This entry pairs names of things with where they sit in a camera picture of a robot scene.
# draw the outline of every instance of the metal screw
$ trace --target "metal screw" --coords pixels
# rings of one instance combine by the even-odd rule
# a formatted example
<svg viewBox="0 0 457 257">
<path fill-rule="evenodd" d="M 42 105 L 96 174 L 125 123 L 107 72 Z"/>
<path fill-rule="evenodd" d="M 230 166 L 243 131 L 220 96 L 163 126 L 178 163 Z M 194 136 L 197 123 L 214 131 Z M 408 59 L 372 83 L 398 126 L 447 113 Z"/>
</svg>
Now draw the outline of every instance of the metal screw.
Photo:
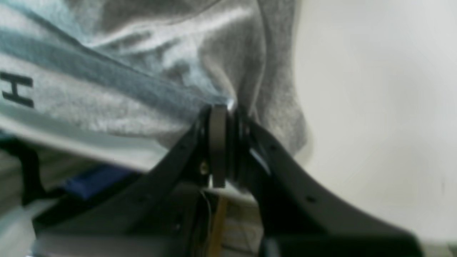
<svg viewBox="0 0 457 257">
<path fill-rule="evenodd" d="M 200 164 L 200 174 L 207 175 L 208 173 L 208 164 L 206 161 L 202 161 L 202 163 Z"/>
</svg>

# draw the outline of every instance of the black plastic part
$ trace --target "black plastic part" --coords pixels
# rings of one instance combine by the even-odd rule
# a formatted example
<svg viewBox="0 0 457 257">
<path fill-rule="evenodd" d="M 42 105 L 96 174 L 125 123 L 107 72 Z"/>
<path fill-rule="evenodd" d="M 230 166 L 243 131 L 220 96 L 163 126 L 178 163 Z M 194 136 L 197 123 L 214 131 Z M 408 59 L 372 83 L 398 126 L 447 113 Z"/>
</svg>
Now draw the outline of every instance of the black plastic part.
<svg viewBox="0 0 457 257">
<path fill-rule="evenodd" d="M 16 137 L 0 131 L 0 149 L 19 159 L 22 166 L 22 205 L 48 198 L 40 179 L 38 155 Z"/>
<path fill-rule="evenodd" d="M 195 222 L 190 225 L 198 216 L 191 206 L 198 202 L 199 188 L 207 185 L 208 176 L 200 167 L 209 159 L 213 171 L 215 166 L 225 168 L 224 178 L 257 200 L 264 226 L 261 256 L 422 256 L 413 235 L 359 211 L 319 185 L 242 109 L 223 115 L 226 159 L 219 159 L 222 152 L 217 158 L 211 153 L 214 138 L 208 127 L 215 122 L 211 119 L 221 117 L 210 115 L 207 108 L 149 174 L 99 206 L 39 233 L 37 253 L 69 245 L 75 251 L 78 246 L 92 251 L 98 242 L 105 255 L 137 247 L 135 256 L 147 256 L 153 249 L 158 256 L 183 256 L 170 246 L 188 249 L 193 240 L 183 236 L 174 241 L 169 224 L 186 235 L 189 229 L 198 230 Z"/>
<path fill-rule="evenodd" d="M 338 198 L 303 171 L 269 132 L 246 117 L 245 123 L 250 149 L 242 149 L 249 154 L 241 163 L 246 172 L 239 174 L 239 185 L 259 204 L 267 239 L 260 250 L 264 256 L 275 256 L 269 252 L 272 244 L 277 256 L 335 256 L 329 248 L 336 246 L 337 256 L 422 256 L 410 233 Z"/>
</svg>

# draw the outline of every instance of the gray fabric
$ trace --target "gray fabric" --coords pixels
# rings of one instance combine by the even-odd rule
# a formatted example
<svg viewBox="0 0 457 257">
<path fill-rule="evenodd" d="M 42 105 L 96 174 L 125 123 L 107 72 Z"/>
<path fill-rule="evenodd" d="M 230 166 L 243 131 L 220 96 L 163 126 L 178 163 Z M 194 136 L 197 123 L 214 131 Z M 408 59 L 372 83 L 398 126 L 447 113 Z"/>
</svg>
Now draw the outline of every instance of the gray fabric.
<svg viewBox="0 0 457 257">
<path fill-rule="evenodd" d="M 0 52 L 46 69 L 45 78 L 33 78 L 40 79 L 30 93 L 34 109 L 83 129 L 147 137 L 169 148 L 203 105 L 225 103 L 246 107 L 294 153 L 305 142 L 290 67 L 294 6 L 293 0 L 4 0 Z M 8 63 L 0 70 L 24 66 Z M 87 82 L 87 95 L 110 97 L 72 99 L 65 93 L 78 82 L 56 86 L 53 73 Z M 45 101 L 49 90 L 39 87 L 51 84 L 56 93 Z M 63 95 L 67 101 L 56 104 Z M 120 95 L 119 108 L 106 108 Z"/>
</svg>

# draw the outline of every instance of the brass screw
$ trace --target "brass screw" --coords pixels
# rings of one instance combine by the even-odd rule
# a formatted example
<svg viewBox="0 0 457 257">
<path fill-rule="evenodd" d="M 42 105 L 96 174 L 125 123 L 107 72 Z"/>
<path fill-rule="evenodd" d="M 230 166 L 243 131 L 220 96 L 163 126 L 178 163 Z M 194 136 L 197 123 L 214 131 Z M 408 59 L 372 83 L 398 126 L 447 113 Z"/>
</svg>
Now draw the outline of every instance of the brass screw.
<svg viewBox="0 0 457 257">
<path fill-rule="evenodd" d="M 209 173 L 208 164 L 206 161 L 202 161 L 200 164 L 200 174 L 207 175 Z"/>
</svg>

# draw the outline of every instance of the black bracket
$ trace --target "black bracket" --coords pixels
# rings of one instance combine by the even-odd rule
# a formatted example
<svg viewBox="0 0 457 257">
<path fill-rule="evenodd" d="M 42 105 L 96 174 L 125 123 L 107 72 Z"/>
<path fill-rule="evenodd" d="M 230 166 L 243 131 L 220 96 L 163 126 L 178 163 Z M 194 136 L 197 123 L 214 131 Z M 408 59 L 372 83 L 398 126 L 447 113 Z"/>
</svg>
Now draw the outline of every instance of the black bracket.
<svg viewBox="0 0 457 257">
<path fill-rule="evenodd" d="M 202 169 L 206 166 L 209 173 Z M 422 256 L 412 234 L 361 212 L 326 190 L 246 112 L 229 113 L 226 106 L 205 108 L 150 173 L 44 234 L 125 235 L 176 186 L 206 187 L 209 174 L 215 186 L 223 187 L 227 179 L 256 199 L 264 226 L 261 256 Z M 121 242 L 119 238 L 105 240 Z M 85 247 L 80 239 L 70 241 Z M 163 252 L 162 256 L 173 254 Z"/>
</svg>

